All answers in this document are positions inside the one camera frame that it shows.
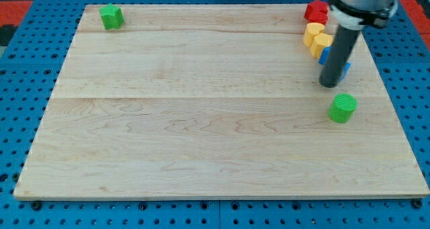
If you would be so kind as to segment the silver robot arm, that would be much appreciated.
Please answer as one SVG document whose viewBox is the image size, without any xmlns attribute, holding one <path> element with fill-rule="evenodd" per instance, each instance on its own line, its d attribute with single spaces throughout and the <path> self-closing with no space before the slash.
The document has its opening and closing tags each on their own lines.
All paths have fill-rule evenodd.
<svg viewBox="0 0 430 229">
<path fill-rule="evenodd" d="M 339 25 L 318 81 L 333 88 L 341 80 L 361 30 L 385 27 L 398 9 L 398 0 L 329 0 L 329 9 Z"/>
</svg>

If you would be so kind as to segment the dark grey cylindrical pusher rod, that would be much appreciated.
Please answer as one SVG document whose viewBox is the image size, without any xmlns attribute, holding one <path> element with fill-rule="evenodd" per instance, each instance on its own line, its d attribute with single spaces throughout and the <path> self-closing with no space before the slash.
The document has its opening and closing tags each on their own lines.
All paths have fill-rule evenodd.
<svg viewBox="0 0 430 229">
<path fill-rule="evenodd" d="M 337 27 L 331 50 L 318 78 L 323 87 L 333 88 L 338 85 L 359 34 L 359 30 L 349 30 L 341 25 Z"/>
</svg>

